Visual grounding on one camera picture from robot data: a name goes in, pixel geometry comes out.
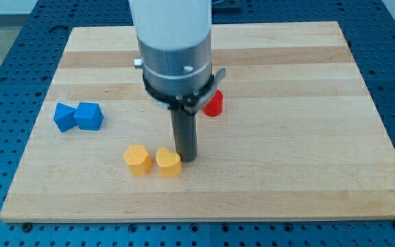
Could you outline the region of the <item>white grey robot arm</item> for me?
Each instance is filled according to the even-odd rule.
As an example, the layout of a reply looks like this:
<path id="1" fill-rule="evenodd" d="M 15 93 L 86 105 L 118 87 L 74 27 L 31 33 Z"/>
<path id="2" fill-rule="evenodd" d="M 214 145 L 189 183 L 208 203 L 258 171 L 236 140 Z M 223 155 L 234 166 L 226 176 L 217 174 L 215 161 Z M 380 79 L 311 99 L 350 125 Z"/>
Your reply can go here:
<path id="1" fill-rule="evenodd" d="M 129 0 L 144 78 L 158 93 L 200 90 L 211 76 L 211 0 Z"/>

